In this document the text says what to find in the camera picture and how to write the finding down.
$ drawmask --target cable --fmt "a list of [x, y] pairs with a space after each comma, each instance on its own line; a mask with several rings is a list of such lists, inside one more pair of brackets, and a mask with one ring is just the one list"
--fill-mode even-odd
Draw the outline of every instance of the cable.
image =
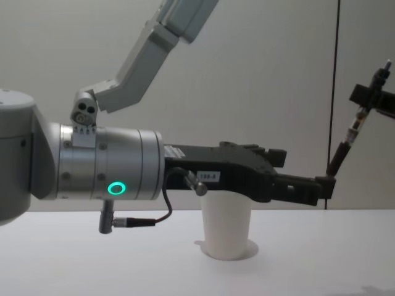
[[167, 181], [170, 176], [175, 174], [181, 174], [183, 177], [187, 177], [188, 171], [184, 170], [183, 168], [175, 167], [170, 168], [167, 170], [163, 186], [162, 186], [162, 193], [163, 198], [165, 199], [166, 206], [168, 208], [168, 213], [163, 217], [158, 219], [146, 219], [146, 218], [115, 218], [112, 225], [114, 227], [123, 227], [123, 228], [132, 228], [132, 227], [146, 227], [146, 226], [155, 226], [156, 223], [162, 222], [166, 220], [168, 217], [171, 216], [173, 213], [173, 207], [170, 203], [168, 196], [167, 196]]
[[184, 170], [183, 168], [176, 167], [176, 168], [171, 168], [171, 169], [169, 169], [166, 172], [165, 179], [164, 179], [164, 182], [163, 182], [163, 187], [162, 187], [162, 193], [163, 193], [163, 198], [165, 199], [166, 206], [168, 208], [168, 213], [166, 215], [164, 215], [163, 217], [161, 217], [159, 219], [156, 219], [156, 223], [159, 223], [159, 222], [162, 222], [163, 220], [166, 220], [173, 213], [172, 204], [170, 203], [170, 201], [168, 199], [166, 187], [167, 187], [167, 180], [168, 180], [168, 178], [171, 175], [174, 175], [174, 174], [181, 174], [183, 176], [187, 176], [188, 175], [188, 171]]
[[[331, 92], [331, 113], [329, 121], [329, 140], [328, 140], [328, 155], [326, 158], [326, 168], [331, 162], [331, 146], [332, 146], [332, 128], [333, 128], [333, 107], [335, 104], [335, 86], [336, 86], [336, 68], [338, 63], [338, 41], [339, 41], [339, 23], [340, 23], [340, 7], [341, 0], [338, 0], [338, 11], [336, 14], [336, 34], [335, 34], [335, 56], [333, 58], [333, 76], [332, 76], [332, 92]], [[325, 210], [328, 209], [328, 199], [325, 199]]]

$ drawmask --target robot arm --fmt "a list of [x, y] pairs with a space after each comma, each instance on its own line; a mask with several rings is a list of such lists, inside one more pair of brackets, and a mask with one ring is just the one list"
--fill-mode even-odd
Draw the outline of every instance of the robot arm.
[[114, 79], [82, 89], [108, 113], [137, 104], [169, 52], [183, 38], [191, 43], [218, 0], [165, 0], [131, 50]]

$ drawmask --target wall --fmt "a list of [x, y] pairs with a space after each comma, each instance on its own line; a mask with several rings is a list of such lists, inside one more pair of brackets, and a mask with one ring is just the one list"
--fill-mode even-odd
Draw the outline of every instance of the wall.
[[[69, 122], [74, 93], [112, 78], [159, 0], [2, 0], [0, 84], [31, 94]], [[179, 44], [136, 106], [100, 113], [102, 126], [159, 130], [167, 143], [257, 143], [288, 151], [281, 172], [325, 172], [336, 1], [222, 0], [192, 45]], [[191, 192], [175, 208], [199, 208]], [[155, 202], [122, 209], [164, 208]], [[259, 208], [302, 208], [283, 202]], [[31, 210], [96, 210], [87, 201]]]
[[[395, 1], [341, 1], [332, 154], [354, 118], [356, 83], [395, 60]], [[385, 90], [395, 92], [395, 75]], [[343, 167], [329, 208], [395, 208], [395, 121], [372, 111]]]

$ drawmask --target label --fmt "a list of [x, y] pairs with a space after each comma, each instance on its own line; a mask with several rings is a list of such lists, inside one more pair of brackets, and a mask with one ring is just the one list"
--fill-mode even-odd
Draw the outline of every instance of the label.
[[172, 158], [183, 158], [185, 157], [184, 152], [178, 147], [173, 147], [171, 145], [165, 145], [165, 157]]
[[221, 172], [220, 171], [198, 171], [196, 173], [197, 178], [201, 182], [212, 182], [212, 183], [218, 183], [220, 181], [221, 177]]

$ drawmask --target white cup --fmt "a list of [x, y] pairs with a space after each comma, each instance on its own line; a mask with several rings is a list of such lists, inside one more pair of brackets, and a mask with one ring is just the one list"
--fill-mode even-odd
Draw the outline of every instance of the white cup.
[[204, 248], [218, 260], [238, 260], [247, 252], [251, 200], [233, 192], [208, 192], [201, 197]]

